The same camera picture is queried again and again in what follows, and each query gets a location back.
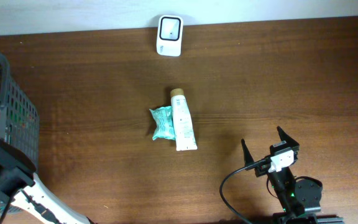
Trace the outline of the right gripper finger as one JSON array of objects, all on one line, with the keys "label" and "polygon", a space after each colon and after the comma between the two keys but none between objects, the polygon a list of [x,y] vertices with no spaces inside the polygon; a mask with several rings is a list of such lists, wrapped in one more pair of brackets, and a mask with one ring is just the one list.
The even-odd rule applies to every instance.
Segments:
[{"label": "right gripper finger", "polygon": [[277,126],[278,135],[281,141],[285,141],[290,147],[299,147],[299,143],[290,137],[280,126]]},{"label": "right gripper finger", "polygon": [[241,139],[241,146],[242,146],[242,151],[243,151],[243,155],[244,155],[244,165],[249,166],[249,165],[253,164],[254,159],[253,159],[244,139]]}]

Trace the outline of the white tube tan cap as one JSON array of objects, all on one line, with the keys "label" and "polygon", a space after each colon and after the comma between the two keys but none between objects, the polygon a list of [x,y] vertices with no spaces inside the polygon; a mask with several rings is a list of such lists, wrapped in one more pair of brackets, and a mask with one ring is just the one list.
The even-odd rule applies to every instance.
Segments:
[{"label": "white tube tan cap", "polygon": [[177,151],[197,150],[190,110],[181,88],[170,92]]}]

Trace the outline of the mint green plastic packet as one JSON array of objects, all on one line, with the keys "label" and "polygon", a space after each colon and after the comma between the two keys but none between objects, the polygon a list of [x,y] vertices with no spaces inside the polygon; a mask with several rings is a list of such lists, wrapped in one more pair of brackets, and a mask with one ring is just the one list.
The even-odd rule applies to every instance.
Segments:
[{"label": "mint green plastic packet", "polygon": [[152,140],[153,141],[156,139],[175,140],[172,107],[163,106],[155,110],[149,109],[149,111],[156,123],[156,128],[152,136]]}]

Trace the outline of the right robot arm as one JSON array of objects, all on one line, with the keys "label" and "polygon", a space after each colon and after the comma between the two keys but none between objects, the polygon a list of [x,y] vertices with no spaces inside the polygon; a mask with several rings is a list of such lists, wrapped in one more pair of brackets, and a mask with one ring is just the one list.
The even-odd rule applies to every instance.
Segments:
[{"label": "right robot arm", "polygon": [[300,144],[281,127],[277,127],[280,142],[270,146],[270,154],[255,161],[244,140],[241,141],[246,170],[253,169],[256,177],[267,177],[283,208],[275,213],[273,223],[344,223],[342,217],[319,217],[323,184],[307,176],[295,177],[291,170],[298,160]]}]

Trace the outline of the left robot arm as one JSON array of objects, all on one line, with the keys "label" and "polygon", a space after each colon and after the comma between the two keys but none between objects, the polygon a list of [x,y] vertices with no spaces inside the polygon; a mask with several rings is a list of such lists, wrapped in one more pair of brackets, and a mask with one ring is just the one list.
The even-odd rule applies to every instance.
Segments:
[{"label": "left robot arm", "polygon": [[20,150],[0,139],[0,201],[27,211],[42,223],[85,224],[92,221],[63,203],[42,183],[33,162]]}]

